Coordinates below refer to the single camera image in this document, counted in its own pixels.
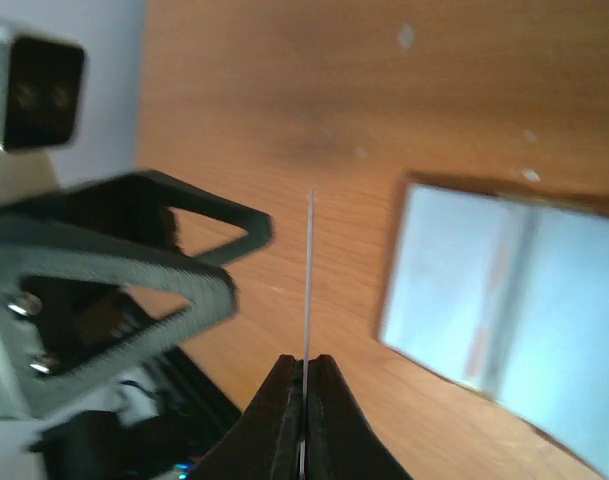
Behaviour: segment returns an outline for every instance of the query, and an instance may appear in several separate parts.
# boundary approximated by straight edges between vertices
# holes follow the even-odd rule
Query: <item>white speck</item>
[[[366,151],[366,149],[364,147],[356,147],[355,155],[357,155],[358,157],[363,159],[363,158],[368,157],[368,152]]]
[[[415,30],[408,23],[402,25],[402,29],[397,33],[397,43],[404,50],[407,50],[415,41]]]
[[[535,135],[531,130],[522,131],[522,135],[524,135],[524,139],[527,142],[531,142],[531,143],[537,142],[537,135]]]
[[[522,175],[524,175],[524,178],[530,182],[539,182],[540,180],[542,180],[540,178],[540,176],[537,174],[537,172],[535,170],[533,170],[532,168],[523,169]]]

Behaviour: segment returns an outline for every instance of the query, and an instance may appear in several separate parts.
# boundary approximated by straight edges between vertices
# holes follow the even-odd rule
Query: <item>thin wire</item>
[[[308,393],[308,361],[311,350],[311,303],[313,299],[313,237],[315,225],[315,190],[308,195],[308,235],[306,239],[306,297],[304,305],[304,366],[302,372],[302,442],[300,443],[300,478],[305,475],[306,398]]]

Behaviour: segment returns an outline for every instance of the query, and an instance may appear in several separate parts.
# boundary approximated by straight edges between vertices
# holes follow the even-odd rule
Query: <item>white wall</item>
[[[145,12],[144,0],[0,0],[0,16],[76,40],[86,50],[77,135],[70,146],[49,152],[63,186],[135,168]],[[94,392],[48,422],[0,422],[0,460],[49,423],[75,411],[106,408],[106,396],[105,389]]]

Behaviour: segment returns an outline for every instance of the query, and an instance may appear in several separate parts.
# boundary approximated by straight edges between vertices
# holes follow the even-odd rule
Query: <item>wood grain surface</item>
[[[151,0],[148,22],[141,166],[276,226],[230,266],[240,314],[184,345],[214,381],[245,407],[279,354],[301,356],[316,188],[312,353],[336,358],[404,467],[599,478],[375,331],[409,171],[609,194],[609,1]],[[188,251],[235,233],[180,217]]]

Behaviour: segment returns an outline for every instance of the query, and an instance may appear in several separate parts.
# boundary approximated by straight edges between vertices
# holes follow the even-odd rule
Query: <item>screw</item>
[[[17,104],[26,111],[33,111],[38,105],[37,89],[28,83],[18,83],[14,88],[14,97]]]
[[[8,302],[7,306],[9,310],[12,310],[23,317],[39,315],[39,313],[42,311],[42,301],[35,295],[28,292],[22,292],[13,300]]]
[[[35,357],[29,364],[30,367],[42,375],[50,375],[53,370],[59,367],[59,360],[52,355],[42,355],[41,357]]]
[[[71,94],[63,85],[57,85],[51,92],[51,100],[59,110],[66,110],[71,105]]]

